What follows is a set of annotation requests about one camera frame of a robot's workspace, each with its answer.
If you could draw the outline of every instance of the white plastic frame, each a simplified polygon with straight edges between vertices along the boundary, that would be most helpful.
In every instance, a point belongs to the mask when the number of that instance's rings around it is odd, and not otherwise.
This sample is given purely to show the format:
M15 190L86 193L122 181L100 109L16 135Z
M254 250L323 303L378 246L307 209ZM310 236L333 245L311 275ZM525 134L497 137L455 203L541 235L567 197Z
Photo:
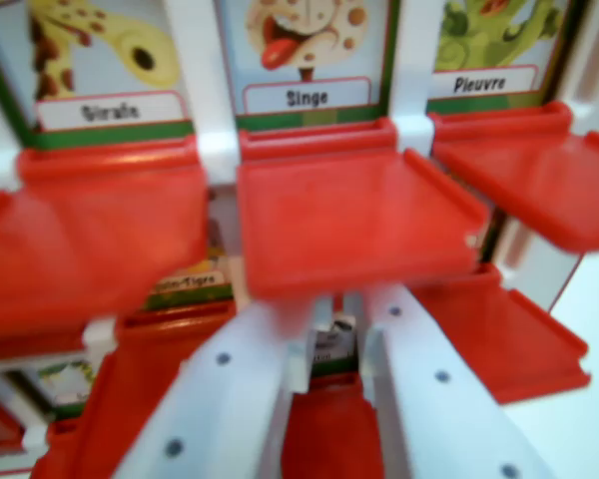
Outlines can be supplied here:
M576 41L569 52L556 100L573 113L570 132L585 135L599 130L599 0L588 2ZM522 254L510 246L521 243ZM516 288L549 310L577 266L580 255L563 251L527 226L508 220L492 262L504 273L504 286Z

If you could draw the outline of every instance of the animal card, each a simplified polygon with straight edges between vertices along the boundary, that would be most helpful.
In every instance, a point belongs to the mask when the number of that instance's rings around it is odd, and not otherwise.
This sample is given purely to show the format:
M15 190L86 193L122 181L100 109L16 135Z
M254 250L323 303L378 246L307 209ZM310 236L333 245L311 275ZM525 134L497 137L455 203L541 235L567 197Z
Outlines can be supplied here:
M395 2L217 3L239 117L342 110L381 102ZM250 122L249 126L259 125Z
M508 96L545 90L570 3L447 2L430 99ZM543 96L537 95L529 98L528 105L515 105L513 101L493 107L529 106L543 100Z
M0 77L34 134L190 123L159 0L0 0Z

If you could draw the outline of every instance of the card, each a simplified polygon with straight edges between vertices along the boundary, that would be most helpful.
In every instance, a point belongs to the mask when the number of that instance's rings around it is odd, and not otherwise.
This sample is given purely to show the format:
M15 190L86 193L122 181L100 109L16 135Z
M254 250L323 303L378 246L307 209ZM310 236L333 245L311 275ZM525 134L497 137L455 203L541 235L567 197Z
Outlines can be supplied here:
M169 28L155 0L0 0L1 100L30 133L25 143L121 143L120 127L143 126L143 140L190 131Z
M397 2L217 4L240 126L268 128L270 115L282 126L302 126L372 119L385 111Z

